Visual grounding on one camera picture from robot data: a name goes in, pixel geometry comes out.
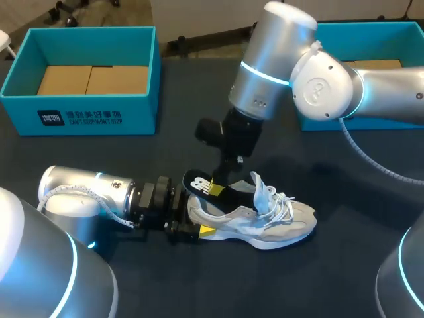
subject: cardboard box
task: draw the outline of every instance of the cardboard box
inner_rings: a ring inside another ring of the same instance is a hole
[[[154,134],[159,85],[154,27],[36,28],[0,98],[21,136]]]
[[[86,94],[145,94],[147,83],[146,66],[93,67]]]
[[[424,32],[416,22],[319,23],[323,48],[353,68],[424,66]],[[338,121],[313,121],[298,113],[303,131],[340,130]],[[346,119],[348,129],[415,129],[423,126],[378,118]]]
[[[347,61],[345,63],[352,68],[361,68],[365,70],[392,70],[402,67],[399,60],[359,60]]]
[[[91,66],[47,66],[37,95],[85,95]]]

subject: brown cardboard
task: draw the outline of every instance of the brown cardboard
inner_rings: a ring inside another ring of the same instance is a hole
[[[391,70],[402,67],[399,60],[362,60],[345,63],[352,68],[362,68],[365,70]]]
[[[94,66],[86,94],[145,94],[147,83],[148,66]]]
[[[47,66],[37,95],[85,95],[91,66]]]

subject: sneaker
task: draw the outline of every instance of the sneaker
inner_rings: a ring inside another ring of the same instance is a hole
[[[296,243],[312,232],[317,224],[313,208],[277,193],[256,172],[250,175],[255,186],[238,182],[213,196],[207,194],[207,175],[198,170],[185,174],[183,183],[191,192],[187,205],[191,221],[216,229],[203,239],[240,239],[270,250]]]

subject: robotic arm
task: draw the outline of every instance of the robotic arm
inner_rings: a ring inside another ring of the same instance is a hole
[[[266,4],[229,93],[233,108],[222,122],[200,120],[196,137],[219,148],[213,183],[225,186],[243,156],[250,156],[290,91],[306,117],[328,121],[350,116],[424,123],[424,67],[357,70],[326,53],[315,39],[317,21],[280,2]]]

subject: chair leg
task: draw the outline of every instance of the chair leg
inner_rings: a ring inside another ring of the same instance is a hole
[[[11,47],[9,45],[7,46],[7,50],[9,51],[9,53],[11,54],[11,56],[13,56],[13,58],[16,58],[15,52],[13,52],[13,50],[11,49]]]

